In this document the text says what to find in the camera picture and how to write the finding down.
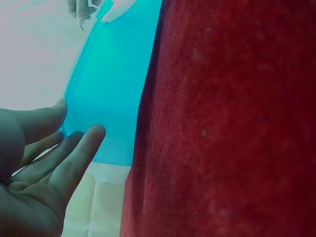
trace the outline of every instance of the scissors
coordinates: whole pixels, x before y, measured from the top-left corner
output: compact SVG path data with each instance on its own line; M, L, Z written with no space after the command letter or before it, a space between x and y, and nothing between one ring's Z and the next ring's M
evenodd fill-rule
M91 16L94 12L96 12L98 10L98 8L95 8L93 11L91 11L90 13L87 13L85 18L87 19L89 16Z

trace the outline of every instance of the human hand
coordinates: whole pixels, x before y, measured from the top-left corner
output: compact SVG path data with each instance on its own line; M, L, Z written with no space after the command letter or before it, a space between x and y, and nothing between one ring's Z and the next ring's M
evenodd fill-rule
M0 236L61 236L68 202L105 136L93 126L63 139L57 130L66 113L65 102L0 109Z
M68 11L73 17L78 18L78 22L82 25L86 19L86 15L95 8L88 6L88 0L66 0ZM102 0L91 0L92 4L99 6ZM101 22L112 22L126 13L137 0L113 0L111 9L102 17Z

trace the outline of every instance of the white surface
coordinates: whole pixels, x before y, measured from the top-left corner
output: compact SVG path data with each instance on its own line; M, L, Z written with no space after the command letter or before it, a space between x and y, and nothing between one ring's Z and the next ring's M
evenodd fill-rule
M89 172L93 174L96 183L125 183L131 166L91 163Z
M0 108L47 107L61 96L94 22L82 32L66 0L0 0ZM67 208L63 237L118 237L124 184L86 172Z

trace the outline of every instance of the turquoise plastic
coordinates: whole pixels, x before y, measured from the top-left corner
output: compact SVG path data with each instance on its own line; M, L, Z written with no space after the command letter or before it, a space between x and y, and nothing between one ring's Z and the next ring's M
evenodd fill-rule
M94 162L131 166L141 94L153 49L162 0L138 0L112 23L100 20L104 2L74 65L65 90L65 136L94 124L107 130Z

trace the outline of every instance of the red velvet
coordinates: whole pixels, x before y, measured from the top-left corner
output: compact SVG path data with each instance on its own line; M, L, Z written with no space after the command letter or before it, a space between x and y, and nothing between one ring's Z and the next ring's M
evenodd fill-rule
M316 236L316 1L161 11L122 237Z

